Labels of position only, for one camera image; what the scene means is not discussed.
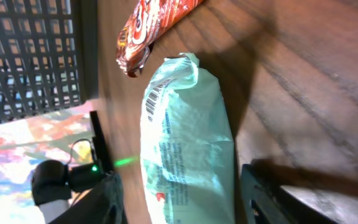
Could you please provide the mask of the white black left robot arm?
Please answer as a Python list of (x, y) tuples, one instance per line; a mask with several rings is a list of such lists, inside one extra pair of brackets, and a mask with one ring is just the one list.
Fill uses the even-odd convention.
[(70, 169), (60, 161), (47, 160), (34, 170), (32, 198), (45, 223), (101, 223), (108, 210), (104, 177), (95, 163)]

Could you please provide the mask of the red Top chocolate bar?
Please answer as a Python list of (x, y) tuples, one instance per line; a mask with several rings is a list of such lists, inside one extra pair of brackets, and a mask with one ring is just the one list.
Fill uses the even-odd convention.
[(202, 0), (140, 0), (117, 37), (116, 61), (129, 77), (137, 77), (154, 42)]

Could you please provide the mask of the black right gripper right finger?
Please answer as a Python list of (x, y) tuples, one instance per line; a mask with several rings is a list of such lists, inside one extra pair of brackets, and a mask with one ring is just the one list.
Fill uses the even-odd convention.
[(242, 165), (240, 182), (248, 224), (334, 223), (282, 189), (274, 180), (266, 179), (251, 164)]

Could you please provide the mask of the light teal snack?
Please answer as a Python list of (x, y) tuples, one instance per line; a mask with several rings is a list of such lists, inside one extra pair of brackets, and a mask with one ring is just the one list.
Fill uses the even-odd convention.
[(152, 223), (234, 223), (234, 140), (218, 79), (166, 58), (141, 106), (140, 165)]

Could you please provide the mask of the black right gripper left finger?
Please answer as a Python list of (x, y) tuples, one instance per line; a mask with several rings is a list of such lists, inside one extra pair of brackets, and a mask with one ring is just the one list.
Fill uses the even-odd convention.
[(51, 224), (126, 224), (124, 191), (117, 172), (107, 175)]

